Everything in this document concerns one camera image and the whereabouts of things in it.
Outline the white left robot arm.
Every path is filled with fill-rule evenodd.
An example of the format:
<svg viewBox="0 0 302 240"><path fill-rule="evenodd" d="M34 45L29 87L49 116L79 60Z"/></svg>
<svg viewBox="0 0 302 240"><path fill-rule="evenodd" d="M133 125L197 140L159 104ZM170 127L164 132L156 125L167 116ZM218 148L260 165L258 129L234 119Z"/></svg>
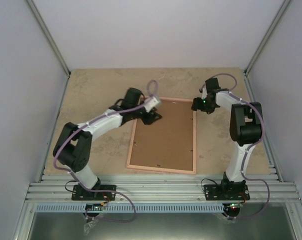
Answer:
<svg viewBox="0 0 302 240"><path fill-rule="evenodd" d="M68 122L64 125L53 149L53 166L71 174L74 180L83 187L83 194L90 200L99 197L101 181L89 167L92 143L105 133L119 128L125 123L140 119L145 125L151 125L160 120L162 115L154 107L136 105L122 108L113 105L102 115L81 123Z"/></svg>

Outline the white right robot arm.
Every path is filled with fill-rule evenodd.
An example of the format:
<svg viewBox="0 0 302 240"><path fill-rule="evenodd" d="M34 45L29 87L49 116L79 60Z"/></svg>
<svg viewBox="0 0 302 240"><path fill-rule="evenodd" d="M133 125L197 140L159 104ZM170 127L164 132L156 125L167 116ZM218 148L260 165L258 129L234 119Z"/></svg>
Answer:
<svg viewBox="0 0 302 240"><path fill-rule="evenodd" d="M220 187L220 193L231 200L239 193L235 183L246 180L244 175L252 151L265 136L262 106L259 102L247 102L226 88L209 91L202 88L199 92L201 97L193 99L193 111L212 114L216 108L223 107L230 112L229 135L235 147L223 176L227 183Z"/></svg>

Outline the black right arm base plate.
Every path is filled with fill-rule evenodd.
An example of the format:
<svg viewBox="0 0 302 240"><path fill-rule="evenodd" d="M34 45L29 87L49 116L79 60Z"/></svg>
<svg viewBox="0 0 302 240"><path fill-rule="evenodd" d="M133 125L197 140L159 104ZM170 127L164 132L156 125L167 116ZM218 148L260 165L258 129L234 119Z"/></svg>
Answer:
<svg viewBox="0 0 302 240"><path fill-rule="evenodd" d="M247 201L251 199L248 186L244 182L205 184L202 188L207 201Z"/></svg>

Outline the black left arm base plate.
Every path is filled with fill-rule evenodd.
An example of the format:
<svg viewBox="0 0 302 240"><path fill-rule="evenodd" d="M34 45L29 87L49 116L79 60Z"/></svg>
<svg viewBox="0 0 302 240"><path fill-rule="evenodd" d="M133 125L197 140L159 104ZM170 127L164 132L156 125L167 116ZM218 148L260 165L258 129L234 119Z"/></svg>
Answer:
<svg viewBox="0 0 302 240"><path fill-rule="evenodd" d="M73 201L103 201L109 202L114 201L116 194L114 192L108 191L116 191L117 186L114 184L102 184L100 186L100 190L104 190L104 192L92 192L87 191L82 188L79 184L73 186L71 199Z"/></svg>

